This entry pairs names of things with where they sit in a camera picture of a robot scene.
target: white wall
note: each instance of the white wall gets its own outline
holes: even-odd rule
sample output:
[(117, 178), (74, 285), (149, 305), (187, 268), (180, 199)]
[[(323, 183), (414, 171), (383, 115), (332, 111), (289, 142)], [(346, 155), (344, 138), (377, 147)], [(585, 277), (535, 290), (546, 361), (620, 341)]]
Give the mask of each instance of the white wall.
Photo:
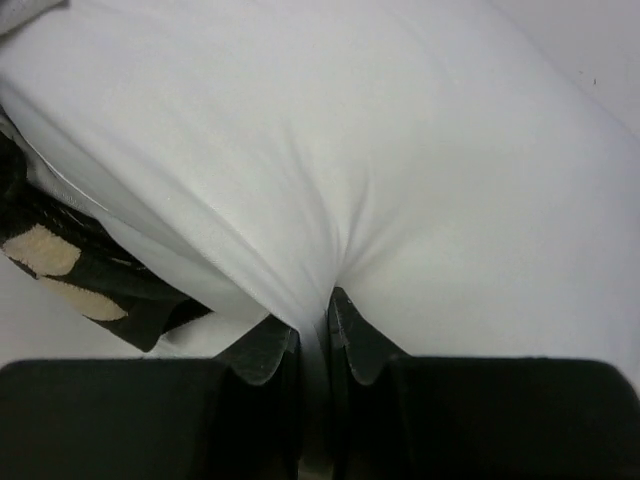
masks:
[[(640, 137), (640, 0), (494, 3)], [(137, 354), (0, 258), (0, 365), (27, 357)]]

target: white pillow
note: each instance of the white pillow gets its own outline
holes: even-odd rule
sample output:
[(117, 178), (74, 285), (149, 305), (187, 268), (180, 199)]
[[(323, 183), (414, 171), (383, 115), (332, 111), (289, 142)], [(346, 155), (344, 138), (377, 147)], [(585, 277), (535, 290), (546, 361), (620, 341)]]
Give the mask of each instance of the white pillow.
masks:
[(479, 1), (74, 0), (0, 103), (110, 233), (242, 325), (334, 285), (413, 354), (640, 381), (640, 147)]

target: black plastic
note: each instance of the black plastic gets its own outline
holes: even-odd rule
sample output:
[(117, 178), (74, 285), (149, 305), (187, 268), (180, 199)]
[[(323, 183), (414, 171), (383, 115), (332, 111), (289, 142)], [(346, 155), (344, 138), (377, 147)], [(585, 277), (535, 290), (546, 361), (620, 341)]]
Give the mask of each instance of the black plastic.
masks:
[(640, 479), (640, 403), (611, 366), (410, 357), (344, 292), (329, 328), (335, 480)]
[[(296, 478), (297, 334), (270, 319), (241, 343), (209, 360), (6, 367), (0, 478)], [(252, 348), (255, 368), (239, 355)]]

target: beige pattern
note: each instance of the beige pattern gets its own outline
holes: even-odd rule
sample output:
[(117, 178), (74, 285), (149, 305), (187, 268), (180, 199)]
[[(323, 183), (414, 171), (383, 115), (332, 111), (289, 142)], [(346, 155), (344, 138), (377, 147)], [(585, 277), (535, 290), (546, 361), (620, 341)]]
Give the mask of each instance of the beige pattern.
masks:
[(42, 225), (5, 242), (2, 250), (12, 260), (29, 267), (37, 276), (66, 275), (80, 258), (80, 249)]
[(120, 320), (127, 315), (127, 312), (115, 302), (99, 293), (51, 278), (40, 278), (39, 281), (53, 292), (63, 296), (78, 312), (92, 320), (109, 322)]

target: pillowcase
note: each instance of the pillowcase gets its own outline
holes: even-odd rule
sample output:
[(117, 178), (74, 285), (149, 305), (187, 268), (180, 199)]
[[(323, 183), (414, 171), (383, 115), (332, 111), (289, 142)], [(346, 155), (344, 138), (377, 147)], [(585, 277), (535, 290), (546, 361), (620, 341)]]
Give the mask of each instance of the pillowcase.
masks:
[(640, 148), (487, 3), (76, 0), (0, 103), (158, 277), (318, 365), (339, 285), (412, 354), (637, 380)]

